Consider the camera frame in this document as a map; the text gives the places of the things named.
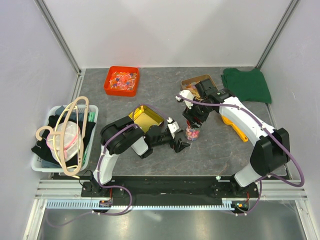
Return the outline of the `red jar lid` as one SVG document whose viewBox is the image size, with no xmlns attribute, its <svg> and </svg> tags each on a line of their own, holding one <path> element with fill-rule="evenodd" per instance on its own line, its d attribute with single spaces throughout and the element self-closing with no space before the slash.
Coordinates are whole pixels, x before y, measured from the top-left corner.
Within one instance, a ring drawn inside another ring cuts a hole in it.
<svg viewBox="0 0 320 240">
<path fill-rule="evenodd" d="M 186 122 L 191 129 L 199 129 L 202 126 L 201 122 L 190 121 L 190 120 L 186 120 Z"/>
</svg>

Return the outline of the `clear glass jar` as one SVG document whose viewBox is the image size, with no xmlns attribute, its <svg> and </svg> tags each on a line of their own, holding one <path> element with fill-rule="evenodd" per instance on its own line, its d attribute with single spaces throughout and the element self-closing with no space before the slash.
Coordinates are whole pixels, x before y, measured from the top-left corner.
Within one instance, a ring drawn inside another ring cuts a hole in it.
<svg viewBox="0 0 320 240">
<path fill-rule="evenodd" d="M 196 127 L 191 127 L 190 122 L 187 120 L 186 121 L 186 129 L 185 129 L 185 135 L 187 140 L 189 141 L 195 141 L 199 138 L 199 134 L 200 134 L 200 129 L 196 128 Z"/>
</svg>

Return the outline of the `yellow plastic scoop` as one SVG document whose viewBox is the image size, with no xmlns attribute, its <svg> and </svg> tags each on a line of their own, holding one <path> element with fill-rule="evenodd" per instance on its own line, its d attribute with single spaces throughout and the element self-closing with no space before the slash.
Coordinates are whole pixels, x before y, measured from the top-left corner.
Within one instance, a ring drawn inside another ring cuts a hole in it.
<svg viewBox="0 0 320 240">
<path fill-rule="evenodd" d="M 232 129 L 237 133 L 237 135 L 244 143 L 246 143 L 249 140 L 248 137 L 240 130 L 240 128 L 237 127 L 231 120 L 229 120 L 227 117 L 223 115 L 221 116 L 221 118 L 224 124 L 232 127 Z"/>
</svg>

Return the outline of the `star candy tin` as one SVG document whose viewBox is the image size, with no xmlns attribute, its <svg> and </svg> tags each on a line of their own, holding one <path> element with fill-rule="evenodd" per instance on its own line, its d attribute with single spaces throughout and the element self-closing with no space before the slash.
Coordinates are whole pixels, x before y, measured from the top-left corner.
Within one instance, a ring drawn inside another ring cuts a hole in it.
<svg viewBox="0 0 320 240">
<path fill-rule="evenodd" d="M 137 107 L 134 114 L 131 112 L 128 116 L 135 124 L 139 125 L 144 133 L 146 133 L 152 126 L 162 127 L 165 122 L 162 116 L 146 105 Z"/>
</svg>

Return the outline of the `orange candy box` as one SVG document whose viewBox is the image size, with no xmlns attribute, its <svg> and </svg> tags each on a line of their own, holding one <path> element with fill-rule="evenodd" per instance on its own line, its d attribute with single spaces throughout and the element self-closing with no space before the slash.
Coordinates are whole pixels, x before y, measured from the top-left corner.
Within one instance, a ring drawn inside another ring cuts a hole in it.
<svg viewBox="0 0 320 240">
<path fill-rule="evenodd" d="M 111 66 L 103 88 L 109 96 L 134 97 L 137 94 L 140 72 L 137 67 Z"/>
</svg>

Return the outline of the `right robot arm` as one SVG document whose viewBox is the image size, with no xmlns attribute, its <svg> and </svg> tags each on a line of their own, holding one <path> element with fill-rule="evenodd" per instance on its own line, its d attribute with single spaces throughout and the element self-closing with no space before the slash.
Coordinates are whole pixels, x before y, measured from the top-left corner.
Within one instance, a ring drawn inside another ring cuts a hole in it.
<svg viewBox="0 0 320 240">
<path fill-rule="evenodd" d="M 195 88 L 199 99 L 190 90 L 182 90 L 175 97 L 186 105 L 182 115 L 188 125 L 199 129 L 211 112 L 217 112 L 229 119 L 244 133 L 253 145 L 249 163 L 232 176 L 229 191 L 235 197 L 242 196 L 247 186 L 264 177 L 289 160 L 289 133 L 284 129 L 275 129 L 263 122 L 246 108 L 229 89 L 217 89 L 210 79 L 198 82 Z"/>
</svg>

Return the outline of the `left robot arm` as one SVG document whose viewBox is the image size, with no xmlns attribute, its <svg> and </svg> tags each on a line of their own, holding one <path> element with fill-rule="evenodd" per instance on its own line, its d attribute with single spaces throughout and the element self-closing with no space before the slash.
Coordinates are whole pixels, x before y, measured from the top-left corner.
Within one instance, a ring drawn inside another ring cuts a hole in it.
<svg viewBox="0 0 320 240">
<path fill-rule="evenodd" d="M 92 191 L 99 197 L 106 196 L 110 191 L 108 182 L 112 180 L 113 169 L 119 156 L 131 148 L 141 159 L 145 159 L 153 153 L 153 147 L 169 145 L 175 153 L 179 153 L 190 144 L 177 138 L 183 130 L 177 121 L 167 119 L 167 127 L 162 130 L 159 125 L 152 125 L 146 132 L 125 116 L 106 125 L 100 132 L 101 153 L 93 172 L 95 182 Z"/>
</svg>

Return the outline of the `brown gummy candy box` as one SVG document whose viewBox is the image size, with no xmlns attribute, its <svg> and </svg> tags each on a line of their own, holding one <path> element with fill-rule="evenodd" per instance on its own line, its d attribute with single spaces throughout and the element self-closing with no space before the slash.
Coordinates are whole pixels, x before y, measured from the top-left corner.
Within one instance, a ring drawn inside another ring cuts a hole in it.
<svg viewBox="0 0 320 240">
<path fill-rule="evenodd" d="M 200 100 L 201 97 L 198 93 L 198 90 L 196 88 L 196 84 L 199 83 L 200 81 L 206 80 L 206 79 L 210 79 L 212 85 L 215 87 L 215 89 L 217 89 L 217 86 L 215 84 L 215 82 L 213 81 L 213 79 L 211 78 L 210 75 L 208 74 L 204 74 L 204 75 L 200 75 L 200 76 L 196 76 L 196 77 L 192 77 L 189 79 L 185 79 L 182 80 L 180 83 L 180 90 L 189 90 L 191 91 L 191 93 L 193 94 L 193 96 L 197 99 Z"/>
</svg>

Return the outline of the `green folded cloth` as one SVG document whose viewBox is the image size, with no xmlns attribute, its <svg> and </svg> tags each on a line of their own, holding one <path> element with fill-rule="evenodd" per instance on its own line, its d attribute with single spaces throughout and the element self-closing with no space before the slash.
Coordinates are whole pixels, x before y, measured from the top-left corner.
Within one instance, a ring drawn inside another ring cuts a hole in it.
<svg viewBox="0 0 320 240">
<path fill-rule="evenodd" d="M 241 102 L 271 104 L 271 94 L 263 73 L 259 69 L 241 71 L 226 68 L 221 75 L 223 86 L 235 94 Z"/>
</svg>

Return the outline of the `white laundry basket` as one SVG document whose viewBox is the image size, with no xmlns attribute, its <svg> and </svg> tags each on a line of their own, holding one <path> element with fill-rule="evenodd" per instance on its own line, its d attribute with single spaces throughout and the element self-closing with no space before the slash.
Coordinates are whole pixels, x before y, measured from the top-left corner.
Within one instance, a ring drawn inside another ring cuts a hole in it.
<svg viewBox="0 0 320 240">
<path fill-rule="evenodd" d="M 91 150 L 93 146 L 94 136 L 97 127 L 99 109 L 95 105 L 88 106 L 88 120 L 86 126 L 86 134 L 84 139 L 84 154 L 81 171 L 85 170 L 90 162 Z M 45 141 L 37 141 L 36 145 L 31 149 L 31 168 L 36 172 L 43 173 L 62 173 L 63 169 L 59 163 L 53 158 L 51 150 Z"/>
</svg>

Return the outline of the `beige clothes hanger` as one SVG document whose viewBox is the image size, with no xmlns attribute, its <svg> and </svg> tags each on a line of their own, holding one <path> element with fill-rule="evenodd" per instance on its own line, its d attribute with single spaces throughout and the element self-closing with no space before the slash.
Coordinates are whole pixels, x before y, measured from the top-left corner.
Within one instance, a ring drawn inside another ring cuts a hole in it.
<svg viewBox="0 0 320 240">
<path fill-rule="evenodd" d="M 79 131 L 79 117 L 78 117 L 78 102 L 84 101 L 84 116 L 83 116 L 83 125 L 82 133 Z M 77 164 L 72 167 L 67 167 L 65 153 L 65 133 L 68 121 L 70 119 L 71 113 L 73 110 L 76 111 L 76 129 L 75 129 L 75 140 L 76 140 L 76 155 L 77 155 Z M 67 105 L 62 113 L 60 114 L 56 125 L 54 128 L 45 125 L 40 127 L 36 133 L 35 138 L 38 141 L 44 139 L 41 137 L 42 131 L 49 131 L 49 134 L 52 136 L 53 151 L 56 157 L 57 162 L 61 166 L 63 173 L 69 177 L 74 177 L 80 172 L 83 162 L 84 154 L 84 137 L 86 136 L 86 127 L 89 113 L 89 99 L 86 96 L 79 96 L 69 105 Z"/>
</svg>

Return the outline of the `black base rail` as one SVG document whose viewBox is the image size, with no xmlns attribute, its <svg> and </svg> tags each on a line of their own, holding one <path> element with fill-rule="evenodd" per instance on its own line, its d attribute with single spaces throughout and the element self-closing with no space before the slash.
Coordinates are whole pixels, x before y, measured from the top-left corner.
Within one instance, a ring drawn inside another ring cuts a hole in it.
<svg viewBox="0 0 320 240">
<path fill-rule="evenodd" d="M 117 186 L 128 189 L 134 197 L 187 194 L 190 196 L 207 195 L 215 199 L 246 199 L 259 196 L 255 183 L 246 187 L 237 187 L 230 176 L 223 176 L 219 180 L 214 176 L 113 176 L 111 181 L 105 185 L 110 186 L 111 189 L 102 188 L 93 178 L 85 181 L 81 196 L 124 198 L 126 192 Z"/>
</svg>

